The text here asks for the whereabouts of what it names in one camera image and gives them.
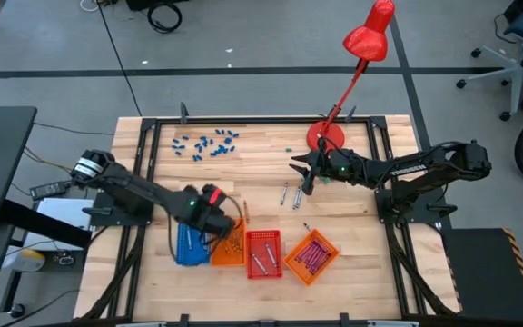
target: metal bolt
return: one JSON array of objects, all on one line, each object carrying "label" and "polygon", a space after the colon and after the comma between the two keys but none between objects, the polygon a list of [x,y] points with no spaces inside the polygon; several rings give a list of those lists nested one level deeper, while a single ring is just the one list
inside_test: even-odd
[{"label": "metal bolt", "polygon": [[294,204],[291,206],[292,209],[296,209],[296,203],[298,202],[298,193],[301,192],[300,186],[298,186],[298,190],[296,190],[296,194],[294,194]]},{"label": "metal bolt", "polygon": [[263,264],[262,262],[260,262],[260,259],[258,259],[258,257],[255,256],[255,254],[252,253],[252,258],[253,260],[255,260],[255,262],[258,264],[258,267],[260,267],[261,271],[263,272],[264,275],[267,275],[268,274],[268,271],[265,270],[265,268],[263,267]]},{"label": "metal bolt", "polygon": [[283,205],[283,202],[286,201],[286,193],[288,192],[288,182],[283,186],[283,191],[281,192],[280,205]]},{"label": "metal bolt", "polygon": [[268,245],[268,244],[266,243],[266,244],[265,244],[265,249],[266,249],[266,251],[268,252],[268,255],[270,256],[271,263],[273,264],[273,267],[274,267],[274,268],[277,268],[277,267],[278,267],[278,263],[277,263],[276,260],[273,258],[273,253],[271,253],[270,245]]}]

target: red basket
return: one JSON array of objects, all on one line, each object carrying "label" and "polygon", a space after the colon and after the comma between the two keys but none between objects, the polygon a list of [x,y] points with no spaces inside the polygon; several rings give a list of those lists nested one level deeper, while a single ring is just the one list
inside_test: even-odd
[{"label": "red basket", "polygon": [[[247,278],[281,278],[280,231],[250,231],[247,232],[246,240],[247,257],[245,261],[247,262]],[[253,259],[252,254],[259,260],[263,269]]]}]

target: orange tray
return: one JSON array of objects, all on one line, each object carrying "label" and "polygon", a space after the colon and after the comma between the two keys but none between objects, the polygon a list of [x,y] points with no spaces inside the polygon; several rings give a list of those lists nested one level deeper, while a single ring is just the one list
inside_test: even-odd
[{"label": "orange tray", "polygon": [[212,266],[240,266],[245,264],[245,221],[236,222],[238,228],[232,234],[219,242],[217,249],[211,255]]},{"label": "orange tray", "polygon": [[283,261],[301,282],[310,286],[338,254],[339,251],[320,232],[312,230]]}]

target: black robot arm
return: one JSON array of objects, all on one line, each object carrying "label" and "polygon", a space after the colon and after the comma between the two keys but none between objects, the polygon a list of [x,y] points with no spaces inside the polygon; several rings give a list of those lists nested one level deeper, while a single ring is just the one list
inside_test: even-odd
[{"label": "black robot arm", "polygon": [[178,223],[221,238],[228,237],[234,226],[234,220],[219,208],[227,196],[211,184],[202,188],[202,194],[192,186],[171,191],[131,174],[110,153],[98,150],[85,151],[70,175],[80,188],[105,191],[128,213],[135,213],[148,200],[162,206]]},{"label": "black robot arm", "polygon": [[310,169],[290,164],[304,176],[302,190],[310,195],[315,177],[376,189],[390,178],[408,173],[427,171],[412,181],[398,181],[393,187],[393,202],[414,202],[417,197],[456,180],[476,181],[485,178],[491,163],[484,147],[475,141],[470,144],[447,142],[427,151],[397,157],[388,161],[362,157],[350,149],[335,149],[326,153],[326,140],[319,140],[319,150],[294,156]]}]

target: wooden table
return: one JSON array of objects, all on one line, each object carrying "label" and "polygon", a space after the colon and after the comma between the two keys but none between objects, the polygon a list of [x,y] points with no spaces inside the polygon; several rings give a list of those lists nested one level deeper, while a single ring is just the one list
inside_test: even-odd
[{"label": "wooden table", "polygon": [[[141,119],[119,119],[113,141],[116,160],[131,170]],[[386,119],[395,156],[416,152],[410,118],[389,115]],[[370,157],[364,124],[342,127],[347,137],[345,147]],[[199,136],[222,140],[215,134],[216,128],[240,133],[233,142],[235,152],[214,158],[202,154],[204,160],[194,163],[192,145]],[[178,266],[168,250],[166,216],[162,208],[157,208],[144,239],[135,321],[178,321],[182,313],[189,313],[192,321],[337,320],[340,312],[348,312],[351,319],[400,317],[389,246],[377,218],[373,191],[345,183],[324,184],[317,179],[313,196],[304,196],[300,209],[291,208],[301,177],[288,164],[292,163],[291,156],[308,152],[307,129],[307,124],[165,125],[154,181],[171,189],[182,189],[186,184],[201,188],[214,183],[239,203],[246,200],[251,216],[248,230],[279,229],[282,259],[308,232],[302,223],[309,224],[340,251],[327,271],[307,287],[285,266],[283,278],[267,281],[248,280],[244,266]],[[189,135],[191,140],[184,142],[187,149],[178,157],[171,144],[173,138],[181,139],[181,135]],[[380,135],[377,137],[382,154],[382,141]],[[286,153],[286,147],[293,152]],[[146,174],[146,167],[144,160],[141,175]],[[280,206],[285,182],[291,187],[286,203]],[[236,214],[229,204],[223,209]],[[176,244],[176,223],[172,228]],[[439,234],[425,224],[412,224],[410,232],[420,274],[451,310],[458,311]],[[121,227],[111,227],[92,244],[74,316],[87,312],[112,279],[120,236]],[[410,310],[415,312],[411,283],[404,271],[403,276]],[[127,288],[125,280],[121,294],[126,295]],[[119,303],[120,314],[124,295]]]}]

